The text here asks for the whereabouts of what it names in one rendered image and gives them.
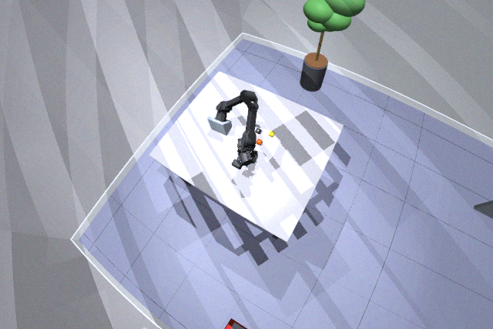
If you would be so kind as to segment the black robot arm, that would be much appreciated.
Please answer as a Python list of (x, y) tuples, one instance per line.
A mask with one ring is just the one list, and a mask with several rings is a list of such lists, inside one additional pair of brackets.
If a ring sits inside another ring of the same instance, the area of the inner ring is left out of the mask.
[(240, 103), (245, 103), (247, 105), (248, 113), (246, 120), (246, 130), (244, 131), (242, 138), (237, 139), (237, 149), (240, 153), (242, 165), (247, 166), (251, 163), (255, 163), (258, 158), (258, 152), (254, 150), (257, 142), (255, 125), (257, 120), (257, 110), (259, 109), (256, 93), (244, 89), (242, 92), (240, 92), (239, 96), (229, 101), (221, 101), (215, 108), (215, 110), (217, 111), (214, 119), (220, 122), (226, 121), (227, 113), (230, 113), (233, 106)]

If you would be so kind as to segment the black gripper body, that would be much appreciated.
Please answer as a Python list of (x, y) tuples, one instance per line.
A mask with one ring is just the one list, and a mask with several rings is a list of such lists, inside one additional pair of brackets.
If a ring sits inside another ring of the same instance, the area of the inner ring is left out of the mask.
[[(237, 150), (238, 154), (237, 155), (240, 155), (239, 151)], [(240, 157), (238, 157), (238, 159), (234, 159), (234, 161), (232, 162), (232, 166), (234, 166), (235, 168), (241, 170), (241, 168), (243, 167), (242, 163), (240, 162), (241, 159)]]

